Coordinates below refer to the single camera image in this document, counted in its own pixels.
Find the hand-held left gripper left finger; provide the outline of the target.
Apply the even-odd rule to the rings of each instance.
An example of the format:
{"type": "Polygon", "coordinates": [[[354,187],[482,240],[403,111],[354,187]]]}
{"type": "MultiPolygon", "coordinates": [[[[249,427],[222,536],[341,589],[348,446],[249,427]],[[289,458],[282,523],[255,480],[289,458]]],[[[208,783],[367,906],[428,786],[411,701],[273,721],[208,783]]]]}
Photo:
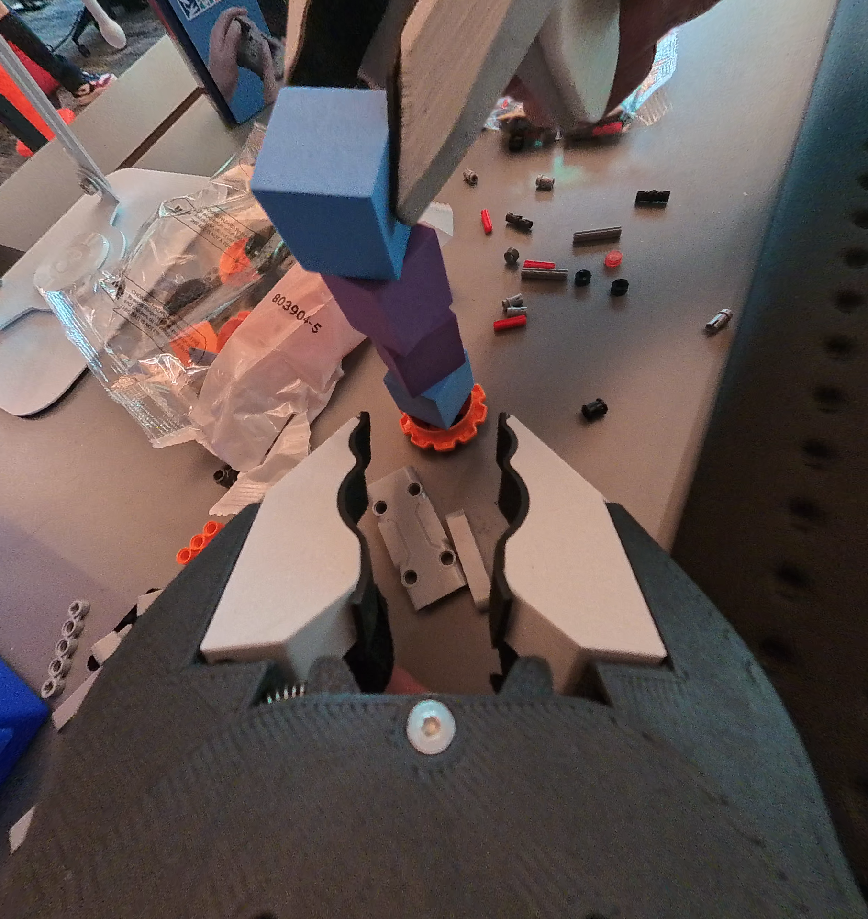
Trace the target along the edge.
{"type": "Polygon", "coordinates": [[[362,690],[387,687],[387,606],[358,527],[370,441],[361,413],[267,491],[200,644],[208,662],[273,660],[304,682],[315,660],[338,656],[362,690]]]}

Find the white label parts bag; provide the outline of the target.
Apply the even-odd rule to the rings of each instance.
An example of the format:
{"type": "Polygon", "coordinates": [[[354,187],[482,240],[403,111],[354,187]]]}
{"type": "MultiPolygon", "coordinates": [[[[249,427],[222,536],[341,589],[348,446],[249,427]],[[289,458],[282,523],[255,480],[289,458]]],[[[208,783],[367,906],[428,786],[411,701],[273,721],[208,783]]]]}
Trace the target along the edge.
{"type": "Polygon", "coordinates": [[[190,411],[198,442],[238,472],[211,516],[261,501],[307,456],[310,424],[364,339],[317,273],[294,264],[267,293],[211,364],[190,411]]]}

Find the blue robot kit box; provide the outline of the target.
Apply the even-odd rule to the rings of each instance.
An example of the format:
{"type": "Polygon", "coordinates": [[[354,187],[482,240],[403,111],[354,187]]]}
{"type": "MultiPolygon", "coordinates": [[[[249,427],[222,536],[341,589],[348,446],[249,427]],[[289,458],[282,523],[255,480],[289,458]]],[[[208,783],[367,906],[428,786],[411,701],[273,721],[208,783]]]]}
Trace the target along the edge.
{"type": "Polygon", "coordinates": [[[150,1],[228,125],[271,105],[282,84],[286,1],[150,1]]]}

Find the large clear warning bag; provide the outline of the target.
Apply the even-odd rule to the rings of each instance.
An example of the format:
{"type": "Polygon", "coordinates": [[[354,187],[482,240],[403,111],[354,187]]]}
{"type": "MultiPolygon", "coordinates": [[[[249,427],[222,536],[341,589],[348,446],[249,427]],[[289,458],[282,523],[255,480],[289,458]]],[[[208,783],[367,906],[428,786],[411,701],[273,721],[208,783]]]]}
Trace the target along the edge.
{"type": "Polygon", "coordinates": [[[109,396],[157,447],[192,419],[231,320],[290,268],[252,195],[260,125],[210,178],[125,170],[108,224],[44,259],[34,283],[109,396]]]}

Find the orange traffic cone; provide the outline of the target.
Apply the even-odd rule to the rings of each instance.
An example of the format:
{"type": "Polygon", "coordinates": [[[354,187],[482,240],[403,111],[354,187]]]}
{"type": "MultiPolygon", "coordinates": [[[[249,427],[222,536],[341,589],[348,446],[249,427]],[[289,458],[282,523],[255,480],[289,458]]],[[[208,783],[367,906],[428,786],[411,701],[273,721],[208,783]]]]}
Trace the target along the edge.
{"type": "MultiPolygon", "coordinates": [[[[38,90],[51,89],[54,90],[52,93],[54,95],[60,87],[59,81],[39,64],[33,62],[15,43],[10,44],[9,47],[24,66],[30,79],[39,76],[40,79],[36,84],[38,90]]],[[[68,125],[76,118],[76,112],[72,109],[57,107],[56,96],[52,98],[46,95],[46,101],[56,108],[57,114],[68,125]]],[[[17,138],[16,151],[24,157],[32,156],[35,151],[41,149],[49,140],[55,137],[55,132],[45,124],[40,112],[35,108],[32,101],[27,98],[19,84],[7,72],[1,62],[0,124],[17,138]]]]}

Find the clear plastic parts bag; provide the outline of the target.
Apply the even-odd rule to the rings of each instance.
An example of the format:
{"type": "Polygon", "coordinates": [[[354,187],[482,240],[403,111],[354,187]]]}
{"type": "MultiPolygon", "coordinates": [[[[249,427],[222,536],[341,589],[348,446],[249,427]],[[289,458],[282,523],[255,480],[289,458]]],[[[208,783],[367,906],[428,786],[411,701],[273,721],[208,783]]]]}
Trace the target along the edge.
{"type": "Polygon", "coordinates": [[[635,121],[653,124],[667,111],[661,97],[662,87],[676,72],[678,55],[679,28],[674,28],[657,43],[656,56],[645,80],[601,121],[581,122],[569,132],[538,128],[526,118],[520,100],[503,97],[498,99],[495,109],[486,120],[484,130],[520,136],[523,138],[520,142],[523,147],[538,149],[564,138],[578,142],[618,136],[627,132],[635,121]]]}

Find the black perforated pad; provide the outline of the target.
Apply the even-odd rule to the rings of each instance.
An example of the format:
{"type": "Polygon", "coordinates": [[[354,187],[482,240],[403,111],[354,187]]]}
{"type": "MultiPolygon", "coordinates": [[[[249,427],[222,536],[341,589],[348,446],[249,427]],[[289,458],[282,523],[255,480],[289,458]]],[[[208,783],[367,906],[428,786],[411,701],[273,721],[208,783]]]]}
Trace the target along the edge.
{"type": "Polygon", "coordinates": [[[868,1],[837,6],[673,554],[789,711],[868,906],[868,1]]]}

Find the blue foam cube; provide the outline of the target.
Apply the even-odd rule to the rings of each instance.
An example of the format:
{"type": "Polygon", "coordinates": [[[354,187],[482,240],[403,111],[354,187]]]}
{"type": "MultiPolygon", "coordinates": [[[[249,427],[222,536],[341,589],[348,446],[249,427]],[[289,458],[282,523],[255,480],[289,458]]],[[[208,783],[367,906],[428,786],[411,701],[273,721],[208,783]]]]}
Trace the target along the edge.
{"type": "Polygon", "coordinates": [[[474,376],[466,353],[460,368],[418,396],[409,395],[392,371],[387,371],[383,383],[402,413],[435,428],[448,429],[455,424],[471,394],[474,376]]]}
{"type": "Polygon", "coordinates": [[[250,187],[304,269],[400,277],[410,230],[390,207],[385,91],[281,88],[250,187]]]}

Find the orange gear wheel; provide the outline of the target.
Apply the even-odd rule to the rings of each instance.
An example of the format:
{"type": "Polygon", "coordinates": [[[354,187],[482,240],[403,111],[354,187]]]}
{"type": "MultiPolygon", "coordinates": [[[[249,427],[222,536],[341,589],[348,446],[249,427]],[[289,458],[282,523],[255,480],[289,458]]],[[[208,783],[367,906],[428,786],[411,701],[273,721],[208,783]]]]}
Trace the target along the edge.
{"type": "Polygon", "coordinates": [[[401,414],[399,424],[415,447],[446,453],[472,441],[486,417],[486,393],[481,385],[476,383],[453,426],[446,429],[436,428],[406,413],[401,414]]]}

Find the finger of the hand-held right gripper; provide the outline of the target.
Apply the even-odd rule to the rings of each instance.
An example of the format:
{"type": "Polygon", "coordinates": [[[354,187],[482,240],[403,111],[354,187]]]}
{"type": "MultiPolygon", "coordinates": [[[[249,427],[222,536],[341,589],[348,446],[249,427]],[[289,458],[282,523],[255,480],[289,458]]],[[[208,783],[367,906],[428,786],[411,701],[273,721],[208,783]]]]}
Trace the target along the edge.
{"type": "Polygon", "coordinates": [[[413,1],[290,1],[287,85],[386,89],[413,1]]]}
{"type": "Polygon", "coordinates": [[[543,1],[421,1],[399,41],[397,193],[415,224],[482,130],[551,13],[543,1]]]}

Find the orange pin connector cluster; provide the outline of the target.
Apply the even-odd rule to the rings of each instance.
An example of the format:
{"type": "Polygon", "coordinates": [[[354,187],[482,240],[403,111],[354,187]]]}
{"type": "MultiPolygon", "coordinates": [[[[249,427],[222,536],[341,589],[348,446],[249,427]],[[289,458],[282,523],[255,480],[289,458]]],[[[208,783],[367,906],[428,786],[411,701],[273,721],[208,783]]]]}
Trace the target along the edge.
{"type": "Polygon", "coordinates": [[[224,524],[216,520],[207,521],[201,531],[194,534],[188,544],[177,552],[177,564],[184,566],[198,557],[223,527],[224,524]]]}

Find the white booklet stand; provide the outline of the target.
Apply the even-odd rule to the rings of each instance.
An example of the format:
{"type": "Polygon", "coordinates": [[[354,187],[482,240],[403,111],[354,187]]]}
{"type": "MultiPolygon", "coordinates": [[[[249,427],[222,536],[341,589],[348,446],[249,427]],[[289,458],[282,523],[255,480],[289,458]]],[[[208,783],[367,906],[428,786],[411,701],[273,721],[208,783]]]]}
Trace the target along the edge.
{"type": "Polygon", "coordinates": [[[106,175],[1,34],[0,65],[54,136],[0,188],[0,246],[22,250],[0,278],[0,408],[28,417],[86,367],[43,289],[111,268],[186,179],[137,168],[106,175]]]}

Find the flat grey plate with holes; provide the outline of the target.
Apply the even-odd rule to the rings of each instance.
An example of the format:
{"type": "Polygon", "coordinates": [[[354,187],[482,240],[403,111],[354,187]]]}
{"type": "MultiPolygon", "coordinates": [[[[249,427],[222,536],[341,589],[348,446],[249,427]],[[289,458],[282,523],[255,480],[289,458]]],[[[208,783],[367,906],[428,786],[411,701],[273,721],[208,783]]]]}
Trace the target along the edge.
{"type": "Polygon", "coordinates": [[[458,555],[412,466],[372,483],[368,495],[399,580],[417,611],[466,586],[458,555]]]}

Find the purple foam cube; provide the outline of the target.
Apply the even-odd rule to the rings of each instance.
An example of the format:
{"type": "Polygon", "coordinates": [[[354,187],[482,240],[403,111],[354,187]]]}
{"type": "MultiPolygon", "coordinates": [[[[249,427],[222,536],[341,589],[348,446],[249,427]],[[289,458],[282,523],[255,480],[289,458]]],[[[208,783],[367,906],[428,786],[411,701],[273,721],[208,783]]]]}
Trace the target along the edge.
{"type": "Polygon", "coordinates": [[[412,397],[456,371],[466,358],[459,323],[451,309],[405,354],[376,340],[372,343],[396,381],[412,397]]]}
{"type": "Polygon", "coordinates": [[[355,330],[400,354],[445,321],[452,303],[439,237],[425,224],[411,231],[398,280],[322,279],[355,330]]]}

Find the short grey beam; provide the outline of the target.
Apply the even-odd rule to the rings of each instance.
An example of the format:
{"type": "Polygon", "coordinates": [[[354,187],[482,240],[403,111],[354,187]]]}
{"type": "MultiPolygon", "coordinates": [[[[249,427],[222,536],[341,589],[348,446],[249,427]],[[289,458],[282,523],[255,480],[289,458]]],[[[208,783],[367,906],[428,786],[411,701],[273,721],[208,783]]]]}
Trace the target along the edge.
{"type": "Polygon", "coordinates": [[[489,605],[491,580],[473,530],[462,510],[447,514],[445,523],[474,605],[479,612],[485,613],[489,605]]]}

